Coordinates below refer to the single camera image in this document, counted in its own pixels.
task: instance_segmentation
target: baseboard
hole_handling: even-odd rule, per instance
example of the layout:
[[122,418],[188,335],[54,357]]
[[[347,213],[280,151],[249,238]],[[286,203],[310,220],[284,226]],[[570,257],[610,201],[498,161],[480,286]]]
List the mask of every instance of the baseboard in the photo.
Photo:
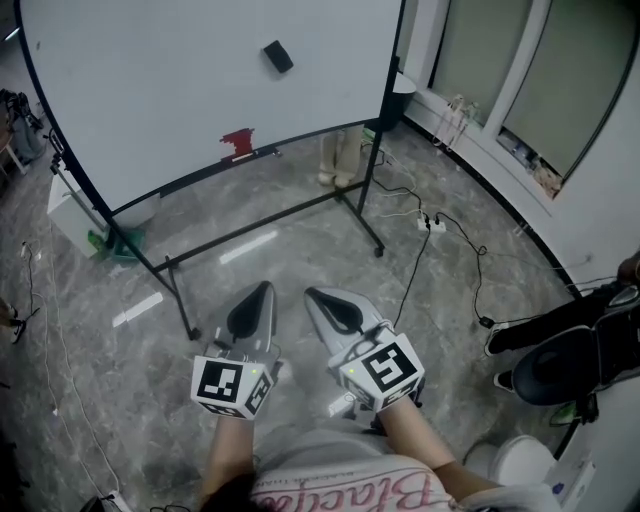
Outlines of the baseboard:
[[[408,117],[404,116],[402,118],[404,124],[406,124],[409,128],[412,128],[415,132],[423,136],[429,142],[432,141],[433,135],[430,134],[427,130],[425,130],[422,126],[417,124],[415,121],[412,121]],[[562,265],[555,257],[551,249],[544,243],[542,238],[536,233],[536,231],[527,223],[522,215],[516,210],[513,205],[507,201],[500,192],[498,192],[491,183],[489,183],[478,171],[476,171],[471,165],[467,163],[460,155],[458,155],[455,151],[447,152],[446,155],[453,160],[456,165],[458,165],[461,169],[463,169],[469,176],[471,176],[476,182],[484,188],[491,197],[500,205],[504,210],[511,216],[513,220],[516,221],[518,226],[522,228],[522,230],[529,236],[531,241],[536,245],[536,247],[542,252],[544,257],[547,259],[551,267],[556,268],[554,272],[557,276],[565,283],[568,287],[569,292],[574,298],[581,297],[580,293],[577,291],[576,287],[573,286],[573,281],[569,277],[567,272],[559,267]]]

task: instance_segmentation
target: whiteboard stand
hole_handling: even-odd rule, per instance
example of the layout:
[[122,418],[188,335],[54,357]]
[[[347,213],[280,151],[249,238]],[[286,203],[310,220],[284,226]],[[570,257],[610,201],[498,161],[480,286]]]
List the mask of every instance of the whiteboard stand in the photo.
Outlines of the whiteboard stand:
[[[20,9],[20,0],[16,0],[14,3],[14,8],[15,8],[15,15],[16,15],[16,22],[17,22],[17,26],[21,29],[19,32],[19,36],[20,36],[20,44],[22,46],[22,52],[24,54],[24,58],[25,58],[25,62],[27,65],[27,69],[29,70],[29,74],[31,76],[31,80],[33,81],[33,85],[35,87],[35,90],[38,94],[38,97],[40,99],[40,102],[42,104],[42,107],[44,109],[44,111],[47,114],[47,117],[49,119],[49,121],[51,122],[52,125],[52,129],[55,132],[55,134],[57,135],[57,140],[55,141],[56,143],[53,144],[54,149],[56,150],[56,156],[54,157],[54,161],[57,160],[59,161],[60,158],[62,158],[67,166],[67,169],[69,171],[71,171],[73,177],[76,179],[76,181],[78,182],[78,184],[80,185],[80,187],[82,188],[82,190],[84,191],[84,193],[86,194],[87,198],[89,199],[89,201],[91,201],[91,203],[94,206],[94,209],[97,210],[100,215],[102,215],[102,217],[104,218],[104,220],[106,221],[106,223],[113,229],[113,231],[116,233],[116,235],[118,235],[122,241],[124,242],[124,244],[128,247],[128,249],[131,251],[131,253],[140,261],[140,263],[142,263],[149,272],[151,272],[153,274],[153,276],[167,289],[169,290],[169,292],[175,297],[177,303],[178,303],[178,309],[180,310],[180,316],[182,318],[182,322],[184,324],[184,327],[187,331],[187,336],[189,337],[190,340],[197,340],[198,338],[200,338],[201,336],[201,332],[199,329],[197,329],[196,327],[192,327],[189,323],[189,318],[187,316],[186,310],[184,308],[184,303],[182,300],[182,296],[180,295],[180,290],[178,289],[178,286],[176,284],[176,280],[175,280],[175,271],[178,268],[178,265],[183,262],[188,260],[189,258],[192,258],[204,251],[207,251],[209,249],[212,249],[213,247],[216,247],[218,245],[221,245],[225,242],[228,242],[229,240],[233,240],[234,238],[237,238],[239,236],[242,236],[250,231],[253,231],[255,229],[258,229],[262,226],[266,226],[267,224],[270,224],[272,222],[275,222],[277,220],[280,220],[284,217],[287,217],[289,215],[293,215],[294,213],[298,213],[300,211],[306,210],[307,208],[311,208],[313,206],[316,206],[320,203],[323,203],[325,201],[328,201],[330,199],[336,199],[338,202],[344,204],[346,206],[346,208],[355,216],[355,218],[358,220],[358,222],[360,223],[360,225],[364,228],[364,230],[367,232],[367,234],[371,237],[371,239],[373,240],[373,242],[375,243],[375,248],[374,248],[374,254],[376,255],[376,257],[380,258],[383,256],[384,254],[384,249],[385,249],[385,245],[382,242],[382,240],[380,240],[380,237],[376,234],[376,232],[373,230],[373,228],[369,225],[369,223],[365,220],[365,218],[362,216],[362,212],[364,210],[364,205],[365,202],[367,200],[367,193],[369,191],[369,187],[371,185],[371,180],[373,178],[373,171],[374,171],[374,167],[375,167],[375,163],[377,160],[377,156],[378,156],[378,151],[380,149],[380,143],[382,141],[382,131],[379,128],[376,131],[376,135],[375,138],[373,140],[373,144],[372,144],[372,148],[371,148],[371,155],[369,157],[369,162],[367,164],[367,170],[364,176],[364,179],[362,181],[359,181],[357,183],[353,183],[351,185],[349,185],[348,187],[345,188],[341,188],[341,189],[335,189],[333,192],[329,192],[327,194],[324,194],[320,197],[317,197],[315,199],[311,199],[310,201],[305,201],[304,203],[298,204],[296,206],[293,206],[291,208],[287,208],[286,210],[283,210],[281,212],[278,212],[274,215],[270,215],[269,217],[266,217],[264,219],[261,219],[257,222],[254,222],[252,224],[249,224],[247,226],[244,226],[240,229],[237,229],[235,231],[232,231],[231,233],[227,233],[226,235],[223,235],[221,237],[216,238],[215,240],[211,240],[210,242],[207,242],[205,244],[202,244],[194,249],[191,249],[183,254],[180,254],[179,256],[176,257],[169,257],[168,255],[165,256],[165,261],[162,262],[159,265],[153,265],[148,259],[147,257],[142,253],[142,251],[140,251],[133,243],[131,243],[125,232],[123,231],[123,229],[120,227],[120,225],[115,221],[114,216],[117,215],[118,213],[121,213],[122,211],[126,210],[127,208],[130,208],[131,206],[133,206],[134,204],[137,204],[141,201],[143,201],[144,199],[151,197],[152,195],[158,194],[158,193],[163,193],[164,195],[171,193],[171,192],[175,192],[177,190],[180,190],[184,187],[187,187],[193,183],[196,183],[202,179],[205,179],[209,176],[212,176],[214,174],[229,170],[233,167],[237,167],[238,165],[242,165],[243,163],[249,162],[249,161],[253,161],[255,159],[261,158],[263,156],[267,156],[267,155],[276,155],[278,156],[280,154],[278,147],[277,146],[281,146],[284,144],[287,144],[289,142],[293,142],[295,140],[300,140],[300,139],[304,139],[304,138],[308,138],[308,137],[312,137],[315,135],[319,135],[321,133],[328,133],[328,132],[332,132],[341,128],[346,128],[349,126],[356,126],[356,125],[360,125],[363,124],[365,122],[368,121],[378,121],[377,126],[378,127],[382,127],[385,125],[385,120],[386,120],[386,116],[389,113],[389,105],[390,105],[390,100],[391,100],[391,95],[393,94],[393,87],[395,84],[395,79],[396,79],[396,73],[398,71],[398,65],[399,65],[399,61],[400,59],[395,56],[396,51],[397,51],[397,46],[398,46],[398,39],[399,39],[399,34],[400,34],[400,29],[402,26],[402,18],[404,16],[404,8],[405,8],[405,0],[402,0],[401,3],[401,7],[400,7],[400,14],[399,14],[399,18],[398,18],[398,23],[397,23],[397,28],[396,28],[396,33],[395,33],[395,38],[394,38],[394,43],[393,43],[393,52],[392,52],[392,58],[391,58],[391,62],[389,64],[389,72],[387,75],[387,79],[386,79],[386,85],[385,85],[385,89],[384,89],[384,95],[382,98],[382,105],[380,108],[380,115],[377,119],[363,119],[363,120],[358,120],[357,122],[353,122],[353,123],[349,123],[346,125],[341,125],[341,126],[335,126],[329,129],[325,129],[325,130],[321,130],[318,132],[314,132],[314,133],[307,133],[304,135],[301,135],[299,137],[294,137],[291,139],[288,139],[286,141],[282,141],[279,142],[278,144],[272,144],[269,146],[265,146],[262,148],[259,148],[257,150],[254,150],[252,153],[249,153],[246,156],[243,156],[241,159],[233,159],[233,160],[226,160],[226,161],[221,161],[219,163],[216,163],[214,165],[211,165],[209,167],[206,167],[204,169],[201,169],[200,171],[196,171],[194,173],[191,173],[187,176],[184,176],[183,178],[180,178],[172,183],[170,183],[169,185],[162,187],[161,189],[155,189],[151,192],[149,192],[148,194],[144,194],[142,196],[140,196],[139,198],[135,199],[134,201],[131,201],[127,204],[125,204],[124,206],[121,206],[115,210],[112,210],[107,203],[105,202],[104,198],[100,195],[100,193],[98,192],[98,190],[96,189],[96,187],[94,186],[94,184],[91,182],[91,180],[89,179],[89,177],[87,176],[87,174],[85,173],[84,169],[82,168],[82,166],[80,165],[80,162],[78,161],[78,159],[76,158],[75,154],[73,153],[69,143],[67,142],[62,130],[60,129],[60,126],[55,118],[55,116],[53,115],[53,111],[51,110],[51,107],[49,105],[49,102],[47,100],[47,97],[44,93],[44,90],[42,88],[42,84],[40,83],[40,80],[38,79],[38,75],[36,73],[35,67],[34,67],[34,63],[33,63],[33,59],[32,56],[30,54],[29,51],[29,46],[27,43],[27,39],[26,39],[26,35],[25,35],[25,30],[24,30],[24,26],[23,26],[23,20],[22,20],[22,13],[21,13],[21,9]],[[360,197],[358,199],[358,204],[357,206],[354,205],[351,200],[347,197],[347,193],[348,192],[352,192],[354,190],[360,190]],[[162,272],[163,271],[167,271],[168,275],[169,275],[169,281],[167,281],[163,275]]]

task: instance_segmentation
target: gray tile floor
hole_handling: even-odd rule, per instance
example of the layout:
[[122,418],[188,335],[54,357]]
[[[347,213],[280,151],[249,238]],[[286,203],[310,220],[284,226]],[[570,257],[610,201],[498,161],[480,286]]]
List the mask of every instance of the gray tile floor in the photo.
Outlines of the gray tile floor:
[[[514,234],[516,223],[504,210],[426,140],[399,126],[383,144],[415,177],[428,213],[441,210],[455,217],[491,251],[549,266],[526,236]],[[263,158],[163,199],[161,211],[145,226],[146,253],[160,262],[167,253],[179,254],[319,195],[317,148],[317,139],[297,142],[282,148],[282,158]],[[67,361],[134,510],[170,502],[193,505],[215,419],[189,400],[191,361],[211,339],[216,307],[252,282],[274,283],[277,342],[286,364],[257,422],[257,441],[264,444],[272,431],[309,430],[325,420],[328,404],[341,391],[325,373],[327,354],[304,310],[303,290],[314,284],[354,290],[394,319],[424,237],[415,214],[383,217],[414,209],[417,201],[383,197],[374,186],[366,217],[387,244],[382,259],[374,257],[370,239],[334,201],[201,254],[178,273],[189,315],[203,331],[200,341],[189,341],[175,301],[141,265],[87,260],[50,225],[50,153],[27,176],[14,178],[0,198],[0,294],[20,310],[29,309],[28,273],[20,259],[26,240],[35,253],[34,291],[47,305],[18,345],[0,333],[0,380],[12,386],[0,390],[2,427],[18,444],[21,471],[32,484],[26,495],[32,510],[79,510],[95,493],[80,461],[102,492],[115,487],[83,418]],[[410,185],[399,169],[396,163],[384,165],[376,176],[388,186]],[[272,231],[275,238],[254,251],[219,261],[225,252]],[[488,255],[483,271],[479,309],[496,320],[543,312],[569,299],[552,271],[515,258]],[[475,255],[460,238],[432,237],[399,324],[426,369],[422,411],[460,457],[480,439],[501,442],[520,433],[553,448],[563,432],[547,426],[550,411],[491,385],[493,373],[508,369],[519,354],[484,356],[487,331],[472,309],[477,279]],[[156,292],[163,295],[160,304],[113,326],[115,317]],[[45,361],[57,409],[47,389]]]

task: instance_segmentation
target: whiteboard eraser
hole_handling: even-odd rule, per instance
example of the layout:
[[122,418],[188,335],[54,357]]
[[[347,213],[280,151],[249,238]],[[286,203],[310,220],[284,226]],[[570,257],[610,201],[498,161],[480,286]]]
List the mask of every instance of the whiteboard eraser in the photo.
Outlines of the whiteboard eraser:
[[265,46],[262,51],[269,57],[271,63],[280,73],[286,73],[293,67],[293,61],[287,50],[285,50],[280,41],[274,41],[269,46]]

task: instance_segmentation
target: black pants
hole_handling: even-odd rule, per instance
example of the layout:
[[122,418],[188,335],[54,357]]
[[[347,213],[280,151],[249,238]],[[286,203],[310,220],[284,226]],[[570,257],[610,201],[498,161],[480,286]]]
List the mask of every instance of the black pants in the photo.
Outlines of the black pants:
[[562,331],[586,325],[593,327],[604,314],[605,308],[621,290],[618,283],[602,286],[590,295],[560,306],[528,322],[497,332],[491,340],[492,352],[517,350],[539,345]]

